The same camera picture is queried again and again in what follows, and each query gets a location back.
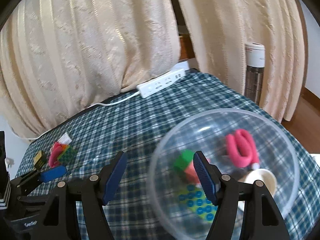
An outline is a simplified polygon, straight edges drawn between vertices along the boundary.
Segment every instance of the curtain fold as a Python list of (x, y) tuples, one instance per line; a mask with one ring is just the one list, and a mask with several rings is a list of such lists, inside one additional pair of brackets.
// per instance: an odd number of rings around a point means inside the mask
[(295, 0), (179, 0), (202, 72), (239, 93), (245, 87), (246, 42), (265, 45), (260, 107), (292, 118), (303, 80), (305, 50)]
[(34, 137), (171, 69), (170, 0), (22, 0), (0, 33), (0, 112)]

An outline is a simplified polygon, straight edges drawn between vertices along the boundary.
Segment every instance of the power strip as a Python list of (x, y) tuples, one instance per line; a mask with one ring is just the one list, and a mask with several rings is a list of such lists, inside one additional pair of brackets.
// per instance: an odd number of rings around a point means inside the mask
[(148, 82), (139, 84), (137, 86), (138, 91), (142, 98), (146, 98), (148, 96), (153, 95), (160, 90), (171, 86), (174, 82), (176, 82), (179, 78), (184, 77), (186, 75), (184, 69), (172, 70), (160, 77), (154, 78)]

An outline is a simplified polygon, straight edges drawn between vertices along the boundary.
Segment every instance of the brown floor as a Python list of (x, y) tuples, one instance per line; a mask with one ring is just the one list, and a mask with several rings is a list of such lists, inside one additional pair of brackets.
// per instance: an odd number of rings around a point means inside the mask
[(300, 97), (296, 111), (290, 122), (282, 125), (310, 153), (320, 153), (320, 111)]

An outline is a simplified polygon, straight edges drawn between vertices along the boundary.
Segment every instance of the plastic bowl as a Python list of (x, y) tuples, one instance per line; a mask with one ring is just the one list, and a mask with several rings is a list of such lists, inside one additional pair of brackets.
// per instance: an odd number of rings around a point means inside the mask
[[(265, 117), (240, 109), (216, 109), (184, 120), (160, 143), (151, 159), (148, 180), (149, 201), (163, 227), (176, 239), (205, 239), (211, 223), (201, 219), (178, 194), (185, 182), (173, 170), (173, 163), (185, 149), (201, 150), (222, 173), (240, 179), (249, 168), (233, 166), (226, 155), (225, 136), (242, 128), (249, 131), (257, 146), (261, 168), (271, 171), (278, 188), (274, 200), (285, 218), (297, 196), (299, 167), (287, 136)], [(238, 239), (243, 212), (238, 209), (232, 239)]]

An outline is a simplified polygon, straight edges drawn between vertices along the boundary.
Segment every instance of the green checkered tablecloth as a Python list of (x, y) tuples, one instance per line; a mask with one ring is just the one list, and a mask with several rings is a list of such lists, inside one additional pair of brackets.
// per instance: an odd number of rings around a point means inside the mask
[[(114, 99), (116, 102), (128, 94)], [(115, 239), (172, 239), (148, 204), (146, 181), (152, 153), (161, 138), (184, 119), (217, 108), (238, 108), (261, 114), (278, 125), (296, 150), (300, 168), (298, 197), (285, 222), (291, 239), (304, 239), (320, 213), (320, 168), (302, 145), (252, 101), (224, 86), (217, 78), (192, 73), (148, 98), (137, 96), (115, 106), (99, 106), (55, 128), (33, 142), (17, 176), (32, 169), (38, 150), (49, 152), (63, 133), (73, 139), (77, 156), (67, 174), (40, 185), (31, 195), (47, 194), (61, 180), (87, 177), (108, 164), (118, 151), (128, 154), (128, 165), (113, 201), (104, 211)], [(77, 204), (82, 239), (87, 239), (81, 205)]]

